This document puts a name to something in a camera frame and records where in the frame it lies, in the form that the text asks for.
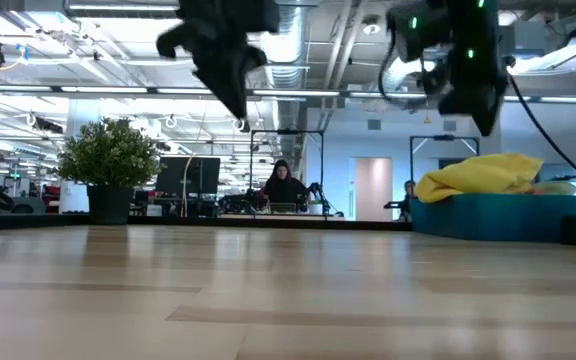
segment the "ventilation duct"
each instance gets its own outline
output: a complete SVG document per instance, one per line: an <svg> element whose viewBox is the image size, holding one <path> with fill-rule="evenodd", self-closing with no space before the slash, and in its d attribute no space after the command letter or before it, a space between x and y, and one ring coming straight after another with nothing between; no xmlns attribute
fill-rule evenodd
<svg viewBox="0 0 576 360"><path fill-rule="evenodd" d="M264 34L261 46L270 62L293 64L301 60L304 43L304 28L306 27L306 10L302 7L280 8L281 20L277 35ZM299 89L304 82L303 68L272 66L266 68L268 84L276 89ZM278 129L305 129L306 119L300 119L300 102L277 102ZM296 140L303 141L303 136L280 136L279 145L283 156L293 157Z"/></svg>

